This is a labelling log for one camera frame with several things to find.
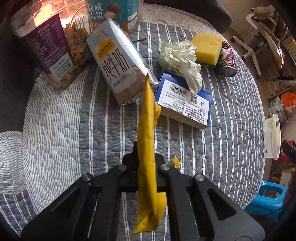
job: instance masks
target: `yellow sponge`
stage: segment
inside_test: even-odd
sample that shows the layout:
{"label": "yellow sponge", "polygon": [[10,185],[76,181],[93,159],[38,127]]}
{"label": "yellow sponge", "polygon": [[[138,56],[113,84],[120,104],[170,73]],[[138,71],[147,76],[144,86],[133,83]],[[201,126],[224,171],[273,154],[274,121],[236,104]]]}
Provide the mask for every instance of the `yellow sponge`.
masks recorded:
{"label": "yellow sponge", "polygon": [[196,46],[196,61],[216,65],[222,47],[222,38],[212,34],[196,34],[191,41]]}

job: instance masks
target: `blue and white box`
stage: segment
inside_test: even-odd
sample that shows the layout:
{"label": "blue and white box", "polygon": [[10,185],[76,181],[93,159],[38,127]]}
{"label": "blue and white box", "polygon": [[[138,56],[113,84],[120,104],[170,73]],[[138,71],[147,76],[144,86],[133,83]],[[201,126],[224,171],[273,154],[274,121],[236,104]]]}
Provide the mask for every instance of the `blue and white box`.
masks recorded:
{"label": "blue and white box", "polygon": [[198,129],[209,126],[212,96],[204,89],[193,94],[179,76],[163,71],[155,100],[161,105],[161,115]]}

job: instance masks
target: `red plastic bag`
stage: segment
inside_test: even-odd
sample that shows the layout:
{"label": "red plastic bag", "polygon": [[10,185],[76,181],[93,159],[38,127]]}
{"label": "red plastic bag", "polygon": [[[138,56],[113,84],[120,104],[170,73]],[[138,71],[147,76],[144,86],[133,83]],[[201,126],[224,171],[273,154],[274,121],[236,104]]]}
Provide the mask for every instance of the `red plastic bag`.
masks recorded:
{"label": "red plastic bag", "polygon": [[[291,141],[286,141],[284,140],[283,142],[288,143],[290,146],[294,146],[294,140]],[[284,150],[281,149],[279,153],[279,158],[277,160],[273,160],[274,162],[282,162],[282,163],[289,163],[290,159],[284,154]]]}

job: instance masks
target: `metal screw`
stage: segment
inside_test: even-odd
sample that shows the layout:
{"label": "metal screw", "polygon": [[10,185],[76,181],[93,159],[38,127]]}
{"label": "metal screw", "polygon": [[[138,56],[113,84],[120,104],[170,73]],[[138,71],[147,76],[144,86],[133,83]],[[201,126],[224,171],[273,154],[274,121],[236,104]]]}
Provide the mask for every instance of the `metal screw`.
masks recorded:
{"label": "metal screw", "polygon": [[89,173],[86,173],[82,176],[82,180],[86,182],[89,181],[91,178],[92,178],[92,175]]}
{"label": "metal screw", "polygon": [[118,170],[125,171],[126,170],[126,165],[124,165],[124,164],[119,165]]}
{"label": "metal screw", "polygon": [[195,179],[196,179],[197,181],[202,182],[202,181],[205,179],[205,176],[202,175],[202,174],[197,174],[197,175],[195,176]]}
{"label": "metal screw", "polygon": [[160,165],[160,168],[162,169],[162,170],[169,170],[169,168],[170,168],[170,165],[168,165],[168,164],[161,164]]}

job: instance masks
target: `can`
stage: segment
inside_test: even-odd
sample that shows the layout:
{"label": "can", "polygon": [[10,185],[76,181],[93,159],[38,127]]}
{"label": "can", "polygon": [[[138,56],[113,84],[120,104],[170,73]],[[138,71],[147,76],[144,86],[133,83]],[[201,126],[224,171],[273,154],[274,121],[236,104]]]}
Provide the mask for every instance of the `can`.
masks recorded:
{"label": "can", "polygon": [[229,43],[222,40],[222,48],[216,65],[216,71],[219,75],[233,77],[237,74],[232,49]]}

